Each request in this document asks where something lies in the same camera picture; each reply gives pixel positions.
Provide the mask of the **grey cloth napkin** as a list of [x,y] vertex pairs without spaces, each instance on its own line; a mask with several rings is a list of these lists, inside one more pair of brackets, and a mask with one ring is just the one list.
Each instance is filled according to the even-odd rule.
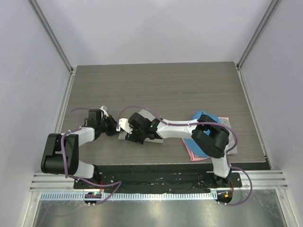
[[[149,113],[147,110],[142,109],[140,112],[138,112],[139,114],[141,114],[143,117],[149,119],[150,121],[154,120],[154,116],[152,116],[151,113]],[[120,132],[118,139],[119,140],[125,140],[125,136],[127,135],[127,133],[125,131]],[[150,140],[150,139],[146,139],[144,142],[152,142],[152,143],[163,143],[163,139],[159,136],[158,139],[155,140]]]

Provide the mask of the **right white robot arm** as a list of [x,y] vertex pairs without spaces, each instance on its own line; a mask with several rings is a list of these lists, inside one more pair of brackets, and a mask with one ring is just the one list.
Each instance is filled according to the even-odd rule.
[[211,158],[215,184],[224,187],[231,181],[232,171],[225,153],[230,133],[208,115],[203,114],[190,121],[169,121],[162,118],[149,120],[140,113],[134,113],[128,119],[120,119],[118,127],[126,132],[126,140],[139,144],[147,139],[192,140]]

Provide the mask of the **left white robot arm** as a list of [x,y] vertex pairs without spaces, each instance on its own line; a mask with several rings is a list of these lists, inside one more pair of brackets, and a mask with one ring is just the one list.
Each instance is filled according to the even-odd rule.
[[41,171],[45,174],[84,179],[89,188],[97,188],[101,183],[99,169],[96,165],[80,161],[79,147],[97,140],[102,134],[116,135],[116,121],[108,114],[105,106],[89,109],[88,117],[79,128],[48,135]]

